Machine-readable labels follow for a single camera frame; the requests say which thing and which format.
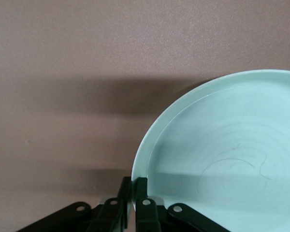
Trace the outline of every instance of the mint green plate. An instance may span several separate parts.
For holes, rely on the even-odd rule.
[[[290,232],[290,71],[207,82],[150,127],[132,180],[232,232]]]

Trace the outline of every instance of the brown wall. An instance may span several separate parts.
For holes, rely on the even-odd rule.
[[[114,195],[172,101],[253,69],[290,70],[290,0],[0,0],[0,232]]]

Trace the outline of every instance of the plate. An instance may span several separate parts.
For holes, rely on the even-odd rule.
[[[290,71],[209,81],[169,106],[142,140],[132,180],[232,232],[290,232]]]

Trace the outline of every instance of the black metal bracket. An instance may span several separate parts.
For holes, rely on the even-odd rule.
[[[136,232],[230,232],[183,203],[168,209],[147,195],[147,178],[134,185]],[[131,177],[124,177],[117,197],[91,209],[73,203],[18,232],[123,232],[128,227],[132,201]]]
[[[124,177],[117,197],[91,209],[73,203],[18,232],[123,232],[128,227],[132,192],[131,177]]]
[[[230,232],[183,203],[156,205],[147,195],[147,178],[136,181],[136,232]]]

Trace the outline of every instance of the scratch mark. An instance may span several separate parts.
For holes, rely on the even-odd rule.
[[[240,146],[241,143],[238,143],[236,147],[232,148],[232,150],[236,150],[238,149],[238,147]]]
[[[264,177],[265,179],[273,180],[273,179],[271,179],[271,178],[268,178],[268,177],[264,176],[264,175],[261,173],[261,168],[262,168],[262,166],[264,165],[266,159],[267,159],[267,155],[265,156],[265,159],[264,159],[263,163],[261,164],[261,166],[260,166],[260,168],[259,168],[259,173],[260,173],[260,175],[261,175],[262,177]]]
[[[239,161],[242,161],[242,162],[245,162],[245,163],[249,164],[251,167],[253,167],[253,169],[256,169],[255,166],[253,166],[251,163],[249,163],[249,162],[247,162],[246,160],[243,160],[243,159],[225,158],[225,159],[217,160],[217,161],[215,161],[215,162],[209,164],[209,165],[208,165],[208,166],[203,170],[203,172],[201,173],[201,175],[200,175],[200,177],[199,177],[199,180],[198,180],[198,183],[197,183],[197,191],[198,191],[198,193],[200,193],[200,191],[199,191],[199,183],[200,183],[200,180],[201,180],[203,174],[205,173],[205,171],[206,171],[210,166],[212,166],[213,164],[218,163],[218,162],[221,162],[221,161],[224,161],[224,160],[239,160]]]

